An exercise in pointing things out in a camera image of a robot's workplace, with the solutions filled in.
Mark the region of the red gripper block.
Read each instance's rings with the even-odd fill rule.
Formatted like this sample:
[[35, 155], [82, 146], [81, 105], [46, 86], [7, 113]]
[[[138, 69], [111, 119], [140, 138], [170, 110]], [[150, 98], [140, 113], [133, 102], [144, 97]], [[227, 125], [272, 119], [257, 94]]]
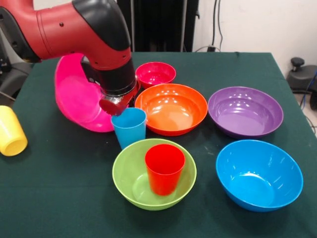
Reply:
[[112, 116], [119, 116], [128, 107], [134, 107], [137, 93], [140, 90], [140, 85], [136, 84], [135, 87], [128, 93], [122, 95], [107, 95], [103, 93], [102, 98], [99, 100], [101, 109]]

